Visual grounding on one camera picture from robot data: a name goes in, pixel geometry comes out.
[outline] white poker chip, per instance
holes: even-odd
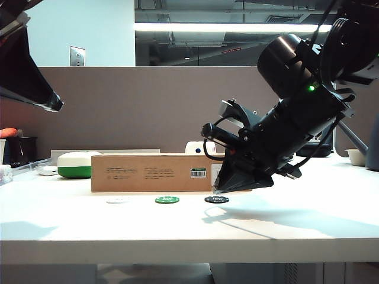
[[[129,199],[126,197],[111,198],[107,200],[108,204],[122,204],[128,202]]]

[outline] fluorescent light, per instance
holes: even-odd
[[[322,25],[320,32],[325,33],[331,25]],[[190,23],[160,23],[137,22],[134,23],[136,31],[186,31],[202,33],[312,33],[317,25],[305,24],[190,24]]]

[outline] ceiling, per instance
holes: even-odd
[[[135,22],[317,24],[329,0],[135,0]],[[332,11],[327,22],[331,23]],[[256,64],[279,34],[136,31],[136,64]]]

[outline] cubicle wall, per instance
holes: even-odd
[[[259,115],[278,101],[256,67],[42,67],[41,71],[65,102],[62,110],[52,113],[1,99],[0,125],[38,137],[39,158],[49,157],[50,149],[184,151],[187,141],[201,140],[203,124],[218,119],[222,99],[236,98]],[[346,120],[366,143],[379,112],[377,86],[359,90],[352,104],[356,117]],[[338,135],[338,148],[349,147]]]

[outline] green and white container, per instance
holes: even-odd
[[[70,152],[58,157],[58,174],[68,179],[87,179],[91,177],[91,157],[99,152]]]

